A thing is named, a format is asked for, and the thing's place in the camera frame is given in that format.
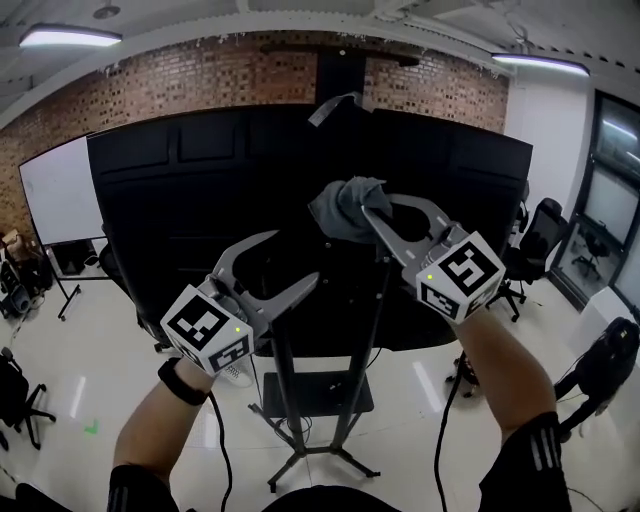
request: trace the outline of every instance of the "forearm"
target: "forearm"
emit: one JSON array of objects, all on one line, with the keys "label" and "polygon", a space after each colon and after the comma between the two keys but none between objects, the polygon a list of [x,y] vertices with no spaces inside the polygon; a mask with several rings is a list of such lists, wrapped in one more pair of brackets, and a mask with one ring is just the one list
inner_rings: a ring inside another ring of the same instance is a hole
[{"label": "forearm", "polygon": [[491,313],[478,311],[454,329],[503,433],[556,410],[547,373]]},{"label": "forearm", "polygon": [[[175,367],[189,387],[208,392],[213,379],[186,359]],[[142,466],[165,483],[189,436],[200,406],[192,406],[175,396],[160,382],[136,408],[118,436],[114,467]]]}]

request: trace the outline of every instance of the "black sleeve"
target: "black sleeve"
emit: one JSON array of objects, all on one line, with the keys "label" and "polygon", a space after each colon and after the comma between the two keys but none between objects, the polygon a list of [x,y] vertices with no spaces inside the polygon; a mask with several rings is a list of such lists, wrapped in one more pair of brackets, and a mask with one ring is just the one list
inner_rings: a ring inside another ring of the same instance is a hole
[{"label": "black sleeve", "polygon": [[178,512],[167,486],[140,466],[118,466],[111,471],[107,512]]},{"label": "black sleeve", "polygon": [[480,512],[570,511],[562,472],[558,415],[546,413],[514,432],[480,483]]}]

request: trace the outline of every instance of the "towel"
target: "towel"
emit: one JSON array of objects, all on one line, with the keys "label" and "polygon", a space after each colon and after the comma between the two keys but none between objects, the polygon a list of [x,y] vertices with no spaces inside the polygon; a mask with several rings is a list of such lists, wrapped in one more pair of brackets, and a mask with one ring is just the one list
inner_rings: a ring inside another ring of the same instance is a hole
[{"label": "towel", "polygon": [[384,183],[377,178],[362,176],[349,181],[333,181],[309,203],[309,210],[329,238],[376,244],[378,237],[363,215],[361,206],[379,209],[391,217],[393,210],[382,190]]}]

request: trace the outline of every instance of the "window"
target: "window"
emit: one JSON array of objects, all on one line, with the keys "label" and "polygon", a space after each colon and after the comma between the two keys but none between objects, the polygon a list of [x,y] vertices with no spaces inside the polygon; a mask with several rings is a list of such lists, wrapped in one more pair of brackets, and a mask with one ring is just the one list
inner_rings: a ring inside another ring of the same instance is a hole
[{"label": "window", "polygon": [[640,307],[640,235],[636,235],[614,289],[627,303]]},{"label": "window", "polygon": [[602,93],[595,107],[591,157],[550,279],[578,308],[605,286],[640,305],[640,108]]},{"label": "window", "polygon": [[640,176],[640,114],[602,98],[595,154]]},{"label": "window", "polygon": [[584,214],[624,244],[638,207],[638,191],[596,164]]},{"label": "window", "polygon": [[609,284],[619,262],[597,234],[576,222],[558,268],[586,297],[592,297]]}]

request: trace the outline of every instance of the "ceiling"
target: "ceiling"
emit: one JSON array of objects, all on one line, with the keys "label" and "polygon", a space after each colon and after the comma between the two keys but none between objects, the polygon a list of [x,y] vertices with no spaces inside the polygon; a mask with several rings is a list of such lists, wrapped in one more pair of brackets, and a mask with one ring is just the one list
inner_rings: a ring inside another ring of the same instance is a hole
[{"label": "ceiling", "polygon": [[[287,26],[295,28],[300,20],[299,28],[306,28],[303,21],[325,16],[323,26],[332,21],[335,27],[328,28],[337,32],[348,31],[341,25],[345,20],[359,33],[423,42],[426,47],[434,47],[437,37],[438,49],[446,51],[448,42],[451,53],[461,56],[466,55],[461,45],[466,45],[475,52],[471,60],[479,63],[491,63],[488,52],[524,45],[530,53],[611,69],[618,80],[640,88],[639,0],[112,0],[121,12],[108,20],[95,19],[93,12],[106,1],[0,0],[0,113],[51,82],[56,73],[104,51],[20,49],[25,30],[43,22],[112,30],[133,41],[192,20],[246,17],[253,20],[253,30],[269,30],[278,28],[279,18],[288,17],[292,21]],[[300,17],[301,11],[308,11],[306,18]],[[161,38],[156,40],[162,45]]]}]

